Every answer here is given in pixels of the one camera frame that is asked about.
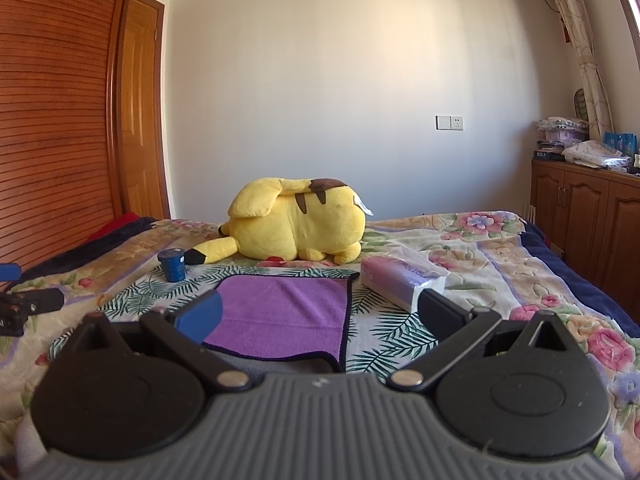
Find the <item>metal screw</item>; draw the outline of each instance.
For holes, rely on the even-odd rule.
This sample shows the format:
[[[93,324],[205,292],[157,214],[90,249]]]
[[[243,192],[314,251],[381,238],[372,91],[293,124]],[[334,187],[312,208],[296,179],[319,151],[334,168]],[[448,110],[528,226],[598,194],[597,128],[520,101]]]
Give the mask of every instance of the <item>metal screw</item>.
[[[218,384],[225,388],[241,388],[249,382],[249,376],[240,370],[227,370],[216,377]]]
[[[424,377],[417,370],[398,370],[391,375],[391,380],[398,386],[418,386]]]

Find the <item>tissue box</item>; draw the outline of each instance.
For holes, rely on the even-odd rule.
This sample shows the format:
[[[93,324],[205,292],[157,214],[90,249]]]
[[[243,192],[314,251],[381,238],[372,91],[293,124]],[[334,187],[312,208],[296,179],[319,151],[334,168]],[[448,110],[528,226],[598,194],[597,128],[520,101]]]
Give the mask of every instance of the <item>tissue box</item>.
[[[444,292],[448,272],[427,260],[427,267],[418,268],[404,260],[389,256],[369,256],[360,262],[362,283],[391,303],[414,313],[418,297],[425,288]]]

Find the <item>wall socket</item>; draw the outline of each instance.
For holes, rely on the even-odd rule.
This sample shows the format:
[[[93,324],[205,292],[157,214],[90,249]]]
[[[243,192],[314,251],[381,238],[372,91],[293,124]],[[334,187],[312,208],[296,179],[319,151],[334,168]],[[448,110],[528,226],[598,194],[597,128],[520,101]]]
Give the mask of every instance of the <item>wall socket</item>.
[[[464,130],[465,121],[462,116],[436,115],[436,130]]]
[[[462,116],[451,116],[451,129],[452,130],[464,130],[465,120]]]

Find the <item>light switch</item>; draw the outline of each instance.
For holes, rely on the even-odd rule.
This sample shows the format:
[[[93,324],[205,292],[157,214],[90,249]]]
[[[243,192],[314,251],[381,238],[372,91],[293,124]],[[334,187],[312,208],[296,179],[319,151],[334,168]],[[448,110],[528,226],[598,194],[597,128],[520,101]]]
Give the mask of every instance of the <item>light switch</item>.
[[[450,130],[451,129],[451,116],[450,115],[436,115],[436,129],[437,130]]]

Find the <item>pikachu plush toy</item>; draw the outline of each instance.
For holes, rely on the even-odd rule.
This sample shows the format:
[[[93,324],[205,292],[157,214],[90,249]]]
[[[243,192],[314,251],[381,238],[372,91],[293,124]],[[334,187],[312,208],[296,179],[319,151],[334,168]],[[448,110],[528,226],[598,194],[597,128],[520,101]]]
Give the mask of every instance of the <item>pikachu plush toy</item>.
[[[210,240],[186,252],[189,265],[210,264],[237,252],[266,260],[319,262],[328,254],[337,265],[360,254],[365,214],[371,211],[339,180],[260,178],[242,188],[220,227],[226,238]]]

